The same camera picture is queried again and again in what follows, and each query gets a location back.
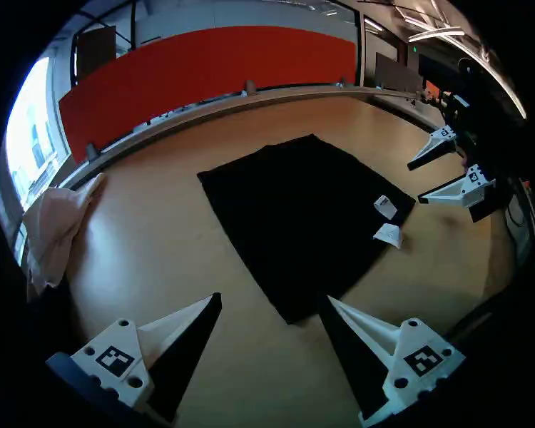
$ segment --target wall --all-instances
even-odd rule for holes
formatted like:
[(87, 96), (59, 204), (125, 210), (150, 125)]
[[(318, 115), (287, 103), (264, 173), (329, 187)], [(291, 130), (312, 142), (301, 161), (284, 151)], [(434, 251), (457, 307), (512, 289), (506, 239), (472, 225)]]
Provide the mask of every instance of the wall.
[(397, 49), (374, 34), (365, 32), (365, 78), (375, 79), (377, 52), (393, 61), (397, 60)]
[(248, 79), (258, 88), (354, 84), (356, 73), (351, 41), (279, 26), (225, 26), (167, 37), (117, 58), (72, 88), (59, 108), (80, 162), (89, 143), (105, 148), (167, 111), (241, 91)]
[(357, 43), (357, 27), (316, 11), (286, 4), (260, 1), (215, 1), (190, 7), (175, 7), (175, 3), (154, 3), (155, 10), (136, 23), (136, 41), (160, 36), (162, 39), (224, 26), (284, 26), (316, 31)]

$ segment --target glass wall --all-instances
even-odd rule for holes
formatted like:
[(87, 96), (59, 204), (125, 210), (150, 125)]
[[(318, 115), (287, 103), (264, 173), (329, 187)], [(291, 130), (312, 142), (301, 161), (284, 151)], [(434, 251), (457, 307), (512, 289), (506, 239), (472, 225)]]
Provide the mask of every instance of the glass wall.
[(32, 67), (6, 129), (8, 167), (24, 210), (47, 188), (61, 163), (52, 142), (46, 107), (49, 62), (49, 58), (43, 58)]

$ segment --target orange wall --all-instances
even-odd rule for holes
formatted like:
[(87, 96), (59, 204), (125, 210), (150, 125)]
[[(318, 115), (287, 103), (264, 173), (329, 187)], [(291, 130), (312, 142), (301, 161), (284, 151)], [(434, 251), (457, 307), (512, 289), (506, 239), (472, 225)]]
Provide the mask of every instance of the orange wall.
[(236, 26), (194, 31), (142, 46), (80, 81), (60, 101), (77, 162), (134, 126), (208, 98), (294, 83), (355, 82), (356, 46), (311, 31)]

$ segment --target cable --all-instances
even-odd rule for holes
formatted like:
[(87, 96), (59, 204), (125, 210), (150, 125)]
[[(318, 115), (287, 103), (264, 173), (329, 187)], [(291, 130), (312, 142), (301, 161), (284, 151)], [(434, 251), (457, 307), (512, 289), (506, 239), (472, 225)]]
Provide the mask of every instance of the cable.
[(507, 205), (507, 213), (509, 214), (509, 219), (511, 220), (511, 222), (512, 222), (513, 224), (515, 224), (515, 226), (517, 226), (518, 228), (523, 227), (523, 225), (525, 224), (525, 217), (522, 217), (522, 218), (521, 218), (521, 222), (520, 222), (520, 223), (516, 222), (515, 219), (513, 218), (513, 215), (511, 215), (510, 208), (511, 208), (511, 206), (510, 206), (510, 205)]

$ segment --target black cloth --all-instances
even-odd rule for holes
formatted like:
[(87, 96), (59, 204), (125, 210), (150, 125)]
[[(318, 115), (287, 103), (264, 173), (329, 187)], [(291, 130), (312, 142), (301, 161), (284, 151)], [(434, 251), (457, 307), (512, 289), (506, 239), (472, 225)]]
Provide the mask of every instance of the black cloth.
[[(385, 243), (383, 223), (401, 225), (414, 199), (354, 156), (314, 135), (264, 148), (198, 174), (224, 231), (288, 323), (339, 298), (369, 269)], [(392, 220), (374, 202), (386, 195)]]

